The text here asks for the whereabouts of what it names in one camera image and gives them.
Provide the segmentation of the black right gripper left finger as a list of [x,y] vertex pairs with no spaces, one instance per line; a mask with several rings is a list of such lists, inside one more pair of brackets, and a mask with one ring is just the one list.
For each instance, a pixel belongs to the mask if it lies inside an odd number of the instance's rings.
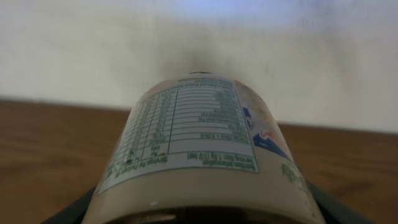
[[92,187],[79,199],[63,210],[44,220],[42,224],[82,224],[96,187]]

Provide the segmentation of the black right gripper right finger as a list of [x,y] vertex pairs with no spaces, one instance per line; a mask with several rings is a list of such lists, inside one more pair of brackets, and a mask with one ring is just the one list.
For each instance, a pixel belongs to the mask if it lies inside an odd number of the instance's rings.
[[343,205],[311,182],[308,182],[308,187],[326,224],[374,224],[373,221]]

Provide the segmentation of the green lid jar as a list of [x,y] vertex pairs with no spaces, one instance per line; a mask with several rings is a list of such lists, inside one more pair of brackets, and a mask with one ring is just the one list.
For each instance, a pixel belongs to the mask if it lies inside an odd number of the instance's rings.
[[131,110],[84,223],[323,223],[262,98],[196,72]]

